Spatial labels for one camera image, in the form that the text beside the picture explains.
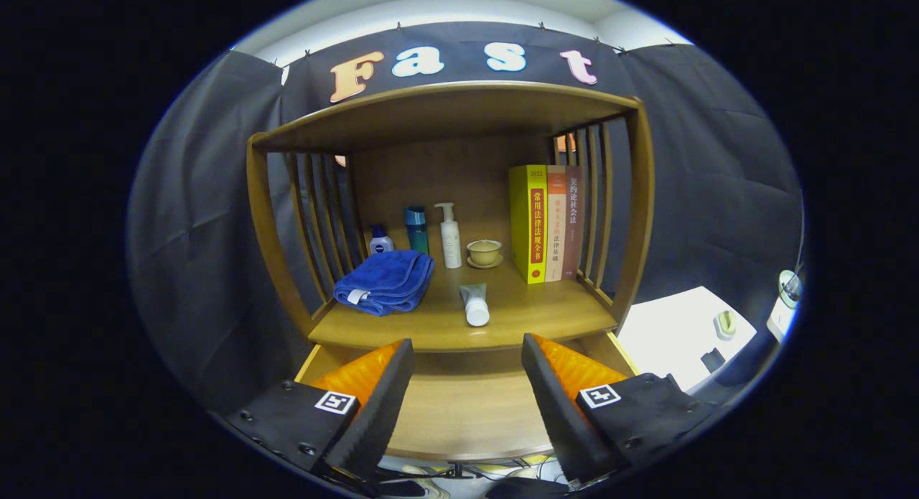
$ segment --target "white pump dispenser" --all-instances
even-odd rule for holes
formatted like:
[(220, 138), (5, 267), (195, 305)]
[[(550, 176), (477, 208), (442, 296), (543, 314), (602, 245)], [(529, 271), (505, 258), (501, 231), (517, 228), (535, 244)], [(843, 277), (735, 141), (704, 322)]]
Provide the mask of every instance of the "white pump dispenser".
[(444, 211), (444, 222), (440, 223), (440, 241), (444, 244), (444, 266), (456, 269), (462, 266), (460, 253), (460, 225), (453, 220), (453, 202), (438, 202), (435, 207)]

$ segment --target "book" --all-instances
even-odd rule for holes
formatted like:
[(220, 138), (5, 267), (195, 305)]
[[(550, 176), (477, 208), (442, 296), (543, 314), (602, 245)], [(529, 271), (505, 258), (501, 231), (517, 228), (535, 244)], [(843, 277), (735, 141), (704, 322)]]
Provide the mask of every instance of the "book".
[(567, 184), (567, 215), (565, 224), (565, 250), (561, 264), (563, 280), (577, 279), (577, 270), (581, 266), (581, 246), (584, 242), (584, 198), (581, 185), (584, 182), (584, 171), (577, 165), (565, 167)]
[(565, 256), (565, 223), (568, 222), (568, 194), (564, 165), (546, 167), (546, 281), (561, 280)]
[(528, 284), (546, 280), (546, 166), (520, 165), (508, 171), (511, 258)]

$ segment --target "saucer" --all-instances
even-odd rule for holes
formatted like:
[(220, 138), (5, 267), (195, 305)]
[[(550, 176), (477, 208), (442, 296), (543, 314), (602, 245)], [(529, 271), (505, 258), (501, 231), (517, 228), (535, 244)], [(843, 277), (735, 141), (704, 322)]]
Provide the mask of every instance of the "saucer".
[(505, 257), (502, 257), (502, 256), (500, 256), (500, 254), (499, 254), (498, 260), (496, 260), (494, 264), (490, 264), (489, 266), (479, 266), (479, 264), (476, 264), (476, 263), (474, 263), (474, 261), (472, 261), (472, 257), (466, 257), (466, 262), (467, 262), (470, 266), (472, 266), (472, 267), (477, 267), (477, 268), (479, 268), (479, 269), (491, 269), (492, 267), (495, 267), (495, 266), (498, 266), (498, 264), (501, 264), (502, 261), (504, 261), (504, 260), (505, 260)]

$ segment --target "white tube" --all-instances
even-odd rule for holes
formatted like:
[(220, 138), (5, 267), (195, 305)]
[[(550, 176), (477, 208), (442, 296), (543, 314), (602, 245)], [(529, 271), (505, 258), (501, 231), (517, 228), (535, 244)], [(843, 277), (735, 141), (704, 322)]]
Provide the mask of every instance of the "white tube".
[(488, 304), (485, 303), (485, 284), (459, 286), (459, 295), (466, 305), (466, 323), (473, 327), (488, 323), (491, 315), (488, 313)]

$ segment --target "blue towel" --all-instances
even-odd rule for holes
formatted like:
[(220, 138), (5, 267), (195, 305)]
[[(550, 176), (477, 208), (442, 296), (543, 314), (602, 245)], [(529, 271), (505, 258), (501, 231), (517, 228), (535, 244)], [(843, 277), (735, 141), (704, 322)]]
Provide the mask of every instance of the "blue towel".
[(434, 259), (421, 251), (373, 254), (335, 284), (335, 299), (375, 316), (407, 312), (421, 302), (433, 270)]

